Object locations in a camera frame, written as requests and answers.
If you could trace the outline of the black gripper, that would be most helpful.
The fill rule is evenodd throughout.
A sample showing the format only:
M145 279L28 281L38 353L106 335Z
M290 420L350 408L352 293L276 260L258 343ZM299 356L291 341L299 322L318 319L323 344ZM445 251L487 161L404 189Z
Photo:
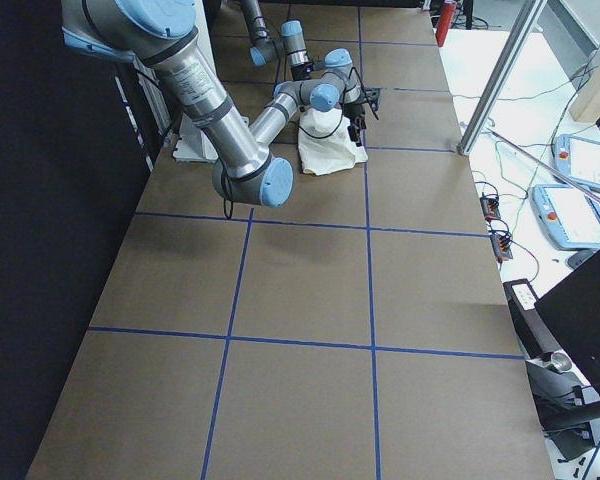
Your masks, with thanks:
M366 129L366 112L363 103L349 103L346 105L346 118L350 124L347 127L347 132L350 140L357 146L361 147L362 132Z

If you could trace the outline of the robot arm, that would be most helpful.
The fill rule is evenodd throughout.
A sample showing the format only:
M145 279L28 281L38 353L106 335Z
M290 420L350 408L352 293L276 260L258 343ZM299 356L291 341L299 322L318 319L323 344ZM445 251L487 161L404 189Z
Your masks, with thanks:
M294 81L308 80L314 63L306 48L301 23L289 20L281 26L278 36L273 37L258 1L242 0L240 6L252 44L249 50L252 63L262 67L286 59Z
M279 207L294 180L288 160L269 146L303 107L320 112L339 108L355 144L371 105L348 50L329 52L321 61L307 53L301 24L288 21L277 39L269 36L258 2L241 4L252 40L251 57L264 65L288 59L292 79L276 87L273 99L246 124L198 46L192 1L64 1L65 44L85 55L142 64L155 71L184 113L217 152L213 185L225 200Z

